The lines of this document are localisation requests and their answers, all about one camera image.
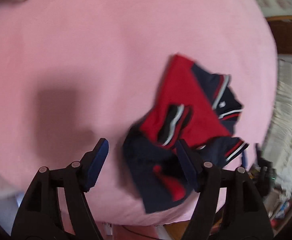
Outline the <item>navy red varsity jacket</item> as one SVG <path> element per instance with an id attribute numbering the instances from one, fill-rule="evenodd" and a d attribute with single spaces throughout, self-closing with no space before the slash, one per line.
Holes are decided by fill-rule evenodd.
<path id="1" fill-rule="evenodd" d="M 154 106 L 123 143 L 146 213 L 178 206 L 197 190 L 193 165 L 177 155 L 178 141 L 218 167 L 244 156 L 248 144 L 234 135 L 243 106 L 230 82 L 230 75 L 207 72 L 182 55 L 170 60 Z"/>

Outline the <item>brown wooden bed frame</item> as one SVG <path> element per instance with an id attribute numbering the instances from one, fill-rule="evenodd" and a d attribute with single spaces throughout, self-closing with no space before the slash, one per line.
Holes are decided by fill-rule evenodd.
<path id="1" fill-rule="evenodd" d="M 278 54 L 292 55 L 292 16 L 267 17 Z"/>

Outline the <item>white lace curtain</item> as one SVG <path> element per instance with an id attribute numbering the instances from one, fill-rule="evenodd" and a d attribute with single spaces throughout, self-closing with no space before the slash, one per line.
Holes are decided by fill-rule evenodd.
<path id="1" fill-rule="evenodd" d="M 273 115 L 262 145 L 262 156 L 273 164 L 275 184 L 292 194 L 292 63 L 278 59 Z"/>

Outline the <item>pink bed blanket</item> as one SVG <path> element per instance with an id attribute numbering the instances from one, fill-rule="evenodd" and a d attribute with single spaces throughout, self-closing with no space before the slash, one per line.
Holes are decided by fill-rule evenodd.
<path id="1" fill-rule="evenodd" d="M 234 135 L 248 147 L 218 167 L 178 141 L 197 190 L 146 213 L 123 143 L 177 54 L 230 75 L 243 106 Z M 255 0 L 0 0 L 0 175 L 26 193 L 39 168 L 65 168 L 105 138 L 108 155 L 85 193 L 96 225 L 136 238 L 129 226 L 188 220 L 184 239 L 272 239 L 247 170 L 276 81 L 276 45 Z"/>

